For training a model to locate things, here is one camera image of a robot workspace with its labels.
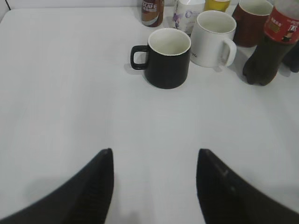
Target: white bottle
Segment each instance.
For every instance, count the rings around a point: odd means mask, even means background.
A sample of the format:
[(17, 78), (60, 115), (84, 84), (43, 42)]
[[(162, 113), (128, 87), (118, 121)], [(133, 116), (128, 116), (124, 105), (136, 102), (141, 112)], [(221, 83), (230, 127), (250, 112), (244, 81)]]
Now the white bottle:
[(173, 28), (190, 35), (197, 16), (203, 12), (205, 0), (176, 0), (173, 14)]

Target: dark red mug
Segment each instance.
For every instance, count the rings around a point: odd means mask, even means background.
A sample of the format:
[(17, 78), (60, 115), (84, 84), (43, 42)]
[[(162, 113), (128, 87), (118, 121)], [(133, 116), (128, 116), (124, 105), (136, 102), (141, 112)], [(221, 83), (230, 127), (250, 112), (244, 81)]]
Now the dark red mug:
[(240, 0), (233, 17), (237, 22), (234, 42), (242, 47), (254, 47), (263, 37), (263, 27), (273, 10), (267, 1)]

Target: red bottle label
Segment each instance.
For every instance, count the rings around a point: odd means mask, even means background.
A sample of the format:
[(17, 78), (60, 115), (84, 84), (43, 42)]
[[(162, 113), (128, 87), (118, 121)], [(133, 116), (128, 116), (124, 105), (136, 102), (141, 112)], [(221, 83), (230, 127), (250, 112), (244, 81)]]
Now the red bottle label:
[(265, 23), (264, 32), (274, 41), (294, 44), (299, 40), (299, 20), (281, 14), (274, 7)]

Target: yellow can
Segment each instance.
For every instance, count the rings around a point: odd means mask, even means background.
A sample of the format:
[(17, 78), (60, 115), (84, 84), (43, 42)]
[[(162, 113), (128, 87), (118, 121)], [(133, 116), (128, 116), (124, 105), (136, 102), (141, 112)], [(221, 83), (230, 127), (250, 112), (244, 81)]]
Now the yellow can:
[(225, 12), (230, 4), (231, 0), (206, 0), (205, 11), (217, 10)]

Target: black mug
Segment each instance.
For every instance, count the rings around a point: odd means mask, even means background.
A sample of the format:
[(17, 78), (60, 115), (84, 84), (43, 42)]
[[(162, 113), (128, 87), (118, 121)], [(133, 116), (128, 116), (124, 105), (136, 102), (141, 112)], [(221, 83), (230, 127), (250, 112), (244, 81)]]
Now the black mug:
[[(173, 28), (159, 29), (149, 36), (148, 45), (132, 48), (131, 66), (145, 70), (145, 77), (152, 85), (173, 89), (187, 79), (190, 48), (191, 39), (186, 33)], [(134, 62), (136, 52), (147, 52), (146, 63)]]

